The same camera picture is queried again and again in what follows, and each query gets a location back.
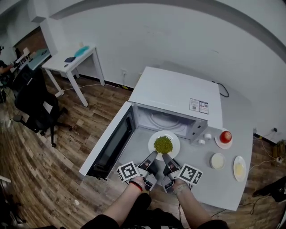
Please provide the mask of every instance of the microwave control knob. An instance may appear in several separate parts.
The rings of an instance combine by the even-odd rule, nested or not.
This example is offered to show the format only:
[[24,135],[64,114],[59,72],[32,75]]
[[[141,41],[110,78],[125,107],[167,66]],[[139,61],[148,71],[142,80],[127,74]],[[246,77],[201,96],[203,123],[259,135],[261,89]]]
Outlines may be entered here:
[[203,140],[203,139],[200,139],[200,140],[198,141],[198,143],[199,143],[200,145],[204,145],[204,144],[206,143],[206,141]]
[[209,140],[211,140],[212,136],[211,136],[211,134],[205,134],[204,137],[205,137],[205,140],[209,141]]

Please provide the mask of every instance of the microwave door window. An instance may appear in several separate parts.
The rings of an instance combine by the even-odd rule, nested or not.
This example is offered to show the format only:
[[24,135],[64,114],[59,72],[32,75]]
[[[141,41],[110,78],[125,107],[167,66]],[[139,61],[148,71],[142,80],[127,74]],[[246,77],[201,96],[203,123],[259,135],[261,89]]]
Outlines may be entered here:
[[116,130],[105,149],[101,152],[100,159],[95,163],[91,173],[98,178],[106,178],[119,158],[125,144],[134,130],[132,120],[127,117]]

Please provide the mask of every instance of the microwave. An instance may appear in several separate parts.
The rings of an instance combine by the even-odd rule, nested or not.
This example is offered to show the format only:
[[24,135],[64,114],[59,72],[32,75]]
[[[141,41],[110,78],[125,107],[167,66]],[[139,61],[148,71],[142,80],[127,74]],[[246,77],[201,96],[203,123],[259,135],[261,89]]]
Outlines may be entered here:
[[146,67],[80,173],[107,179],[134,132],[142,128],[171,131],[192,145],[207,144],[223,129],[219,86],[193,76]]

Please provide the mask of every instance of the wooden floor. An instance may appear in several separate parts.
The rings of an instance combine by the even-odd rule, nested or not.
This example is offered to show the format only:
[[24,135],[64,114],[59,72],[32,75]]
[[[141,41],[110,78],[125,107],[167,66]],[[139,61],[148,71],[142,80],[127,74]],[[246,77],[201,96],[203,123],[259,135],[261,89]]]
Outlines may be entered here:
[[[63,89],[71,87],[61,77],[56,78]],[[77,79],[79,85],[96,82]],[[51,81],[46,79],[48,90],[56,93]],[[67,229],[78,229],[87,221],[102,213],[124,190],[113,171],[105,182],[92,177],[83,177],[79,168],[106,129],[130,92],[111,86],[96,85],[81,89],[89,106],[84,107],[75,91],[68,90],[59,97],[61,107],[69,111],[60,121],[73,126],[55,131],[56,148],[50,144],[50,134],[41,136],[19,123],[8,122],[18,110],[13,105],[12,93],[5,104],[0,104],[0,174],[12,180],[8,189],[15,194],[23,206],[20,215],[27,220],[26,228],[54,225]],[[260,140],[253,141],[252,165],[271,158],[264,152]],[[241,204],[254,202],[252,193],[285,176],[286,165],[264,163],[253,168],[248,177]],[[175,196],[165,194],[161,187],[150,193],[151,209],[161,208],[178,217],[178,201]],[[221,211],[203,205],[211,215]],[[250,215],[252,204],[240,206],[236,212],[224,211],[214,218],[225,220],[231,229],[274,229],[280,221],[285,203],[278,204],[271,197],[261,199]]]

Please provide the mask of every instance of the red wristband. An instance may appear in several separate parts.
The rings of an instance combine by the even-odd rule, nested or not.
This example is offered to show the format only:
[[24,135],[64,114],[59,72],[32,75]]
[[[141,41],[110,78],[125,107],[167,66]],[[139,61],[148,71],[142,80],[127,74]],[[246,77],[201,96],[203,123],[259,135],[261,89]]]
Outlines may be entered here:
[[134,184],[135,186],[137,186],[141,191],[143,191],[143,188],[139,185],[139,184],[137,184],[136,182],[134,182],[134,181],[130,181],[129,182],[129,184]]

